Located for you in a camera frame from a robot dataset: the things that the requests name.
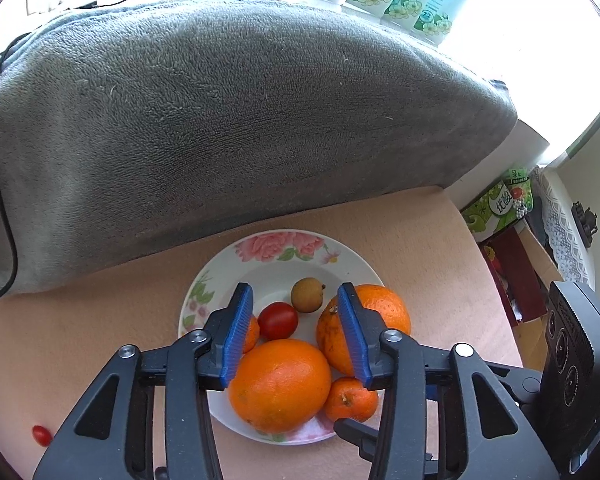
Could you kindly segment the small mandarin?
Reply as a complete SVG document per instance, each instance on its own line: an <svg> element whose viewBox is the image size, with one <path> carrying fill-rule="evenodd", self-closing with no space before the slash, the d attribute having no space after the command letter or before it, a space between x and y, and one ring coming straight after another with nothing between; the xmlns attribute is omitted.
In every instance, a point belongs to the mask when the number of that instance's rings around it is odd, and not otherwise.
<svg viewBox="0 0 600 480"><path fill-rule="evenodd" d="M250 318L248 330L245 336L244 346L242 347L242 352L248 353L249 351L251 351L257 345L259 339L260 326L258 323L258 319L253 315Z"/></svg>
<svg viewBox="0 0 600 480"><path fill-rule="evenodd" d="M366 422L375 414L378 403L376 391L367 390L355 378L340 377L332 383L323 411L332 422L340 418Z"/></svg>

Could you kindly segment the smooth large orange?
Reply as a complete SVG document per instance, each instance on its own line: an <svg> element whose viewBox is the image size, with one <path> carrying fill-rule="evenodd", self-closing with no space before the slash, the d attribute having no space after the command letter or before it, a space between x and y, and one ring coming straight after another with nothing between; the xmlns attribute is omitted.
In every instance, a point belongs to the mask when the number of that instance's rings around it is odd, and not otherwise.
<svg viewBox="0 0 600 480"><path fill-rule="evenodd" d="M320 350L302 340L279 339L242 357L227 395L248 425L283 434L321 411L331 385L332 371Z"/></svg>

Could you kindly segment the small oblong cherry tomato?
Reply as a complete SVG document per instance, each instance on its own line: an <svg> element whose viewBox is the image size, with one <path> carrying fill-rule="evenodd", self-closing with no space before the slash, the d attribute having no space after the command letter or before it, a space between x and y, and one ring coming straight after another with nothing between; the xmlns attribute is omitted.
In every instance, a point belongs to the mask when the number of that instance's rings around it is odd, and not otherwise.
<svg viewBox="0 0 600 480"><path fill-rule="evenodd" d="M31 429L31 434L35 442L39 446L42 446L42 448L48 448L53 442L53 434L44 426L34 425Z"/></svg>

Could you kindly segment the bumpy large orange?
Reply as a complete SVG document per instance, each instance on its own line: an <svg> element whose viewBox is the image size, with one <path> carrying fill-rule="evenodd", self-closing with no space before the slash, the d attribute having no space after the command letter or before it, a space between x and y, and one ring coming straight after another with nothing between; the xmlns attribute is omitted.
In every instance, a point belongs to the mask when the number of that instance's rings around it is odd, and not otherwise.
<svg viewBox="0 0 600 480"><path fill-rule="evenodd" d="M355 287L364 308L378 312L388 328L409 335L412 323L402 299L391 289L380 285L363 284ZM354 376L346 337L338 314L338 299L332 297L318 318L315 330L318 348L329 364L343 376Z"/></svg>

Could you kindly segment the round red cherry tomato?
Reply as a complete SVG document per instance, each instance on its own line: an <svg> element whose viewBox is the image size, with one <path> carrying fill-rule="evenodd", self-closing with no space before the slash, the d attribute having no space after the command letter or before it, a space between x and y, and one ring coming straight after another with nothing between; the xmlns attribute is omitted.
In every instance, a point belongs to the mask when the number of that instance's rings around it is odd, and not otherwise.
<svg viewBox="0 0 600 480"><path fill-rule="evenodd" d="M298 313L283 301L269 304L258 316L260 336L264 340L289 338L297 329Z"/></svg>

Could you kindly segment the brown longan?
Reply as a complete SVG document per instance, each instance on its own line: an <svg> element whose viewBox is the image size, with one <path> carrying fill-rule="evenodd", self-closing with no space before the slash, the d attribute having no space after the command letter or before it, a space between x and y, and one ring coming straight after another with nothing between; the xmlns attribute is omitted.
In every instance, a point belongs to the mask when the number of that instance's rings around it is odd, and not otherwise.
<svg viewBox="0 0 600 480"><path fill-rule="evenodd" d="M324 289L317 278L302 278L291 289L291 304L300 313L315 312L323 304Z"/></svg>

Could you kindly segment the red box on floor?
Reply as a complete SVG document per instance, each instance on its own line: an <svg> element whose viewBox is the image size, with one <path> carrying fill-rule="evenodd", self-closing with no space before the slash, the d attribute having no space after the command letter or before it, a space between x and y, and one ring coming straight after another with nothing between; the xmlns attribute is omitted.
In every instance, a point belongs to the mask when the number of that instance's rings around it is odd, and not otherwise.
<svg viewBox="0 0 600 480"><path fill-rule="evenodd" d="M546 313L541 282L513 226L479 243L512 327Z"/></svg>

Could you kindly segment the floral white ceramic plate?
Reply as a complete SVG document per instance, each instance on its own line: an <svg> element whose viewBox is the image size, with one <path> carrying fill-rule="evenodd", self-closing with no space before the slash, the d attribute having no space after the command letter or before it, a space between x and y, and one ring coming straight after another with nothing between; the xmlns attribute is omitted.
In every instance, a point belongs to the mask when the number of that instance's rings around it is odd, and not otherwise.
<svg viewBox="0 0 600 480"><path fill-rule="evenodd" d="M220 250L193 279L181 307L178 338L191 330L200 330L213 311L225 308L238 283L252 287L252 313L258 316L274 302L291 304L292 286L302 278L317 278L324 285L323 307L343 282L384 286L359 254L324 234L290 229L248 235ZM300 313L291 338L317 347L315 326L319 317L320 311ZM271 434L244 422L230 405L226 391L212 391L208 403L216 422L253 441L295 446L335 437L334 425L322 412L297 429Z"/></svg>

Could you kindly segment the green printed carton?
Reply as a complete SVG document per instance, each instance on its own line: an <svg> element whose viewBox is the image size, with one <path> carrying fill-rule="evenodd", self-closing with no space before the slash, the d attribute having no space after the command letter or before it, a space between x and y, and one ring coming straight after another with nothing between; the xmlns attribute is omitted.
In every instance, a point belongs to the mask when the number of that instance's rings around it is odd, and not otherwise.
<svg viewBox="0 0 600 480"><path fill-rule="evenodd" d="M533 210L529 171L512 168L462 210L462 216L477 243L482 243Z"/></svg>

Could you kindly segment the grey plush cushion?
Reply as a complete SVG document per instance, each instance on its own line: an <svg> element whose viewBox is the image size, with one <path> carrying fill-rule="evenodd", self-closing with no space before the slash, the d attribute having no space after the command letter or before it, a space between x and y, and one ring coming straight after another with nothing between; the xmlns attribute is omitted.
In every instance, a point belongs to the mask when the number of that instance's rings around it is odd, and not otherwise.
<svg viewBox="0 0 600 480"><path fill-rule="evenodd" d="M445 188L516 120L501 81L325 9L178 0L66 14L0 57L0 292L282 214Z"/></svg>

